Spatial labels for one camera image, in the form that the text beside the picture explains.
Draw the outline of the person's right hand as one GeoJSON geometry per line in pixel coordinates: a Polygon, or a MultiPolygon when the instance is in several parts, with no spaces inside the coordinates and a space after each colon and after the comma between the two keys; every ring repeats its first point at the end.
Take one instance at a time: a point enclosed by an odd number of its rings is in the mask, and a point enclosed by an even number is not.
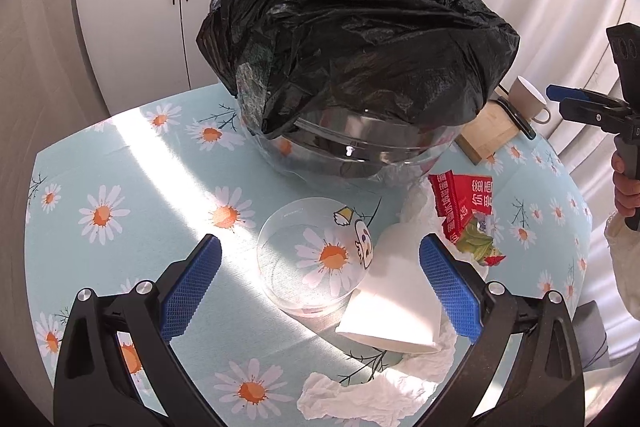
{"type": "Polygon", "coordinates": [[[612,168],[615,208],[625,218],[634,217],[640,207],[640,183],[626,176],[623,158],[617,152],[612,155],[612,168]]]}

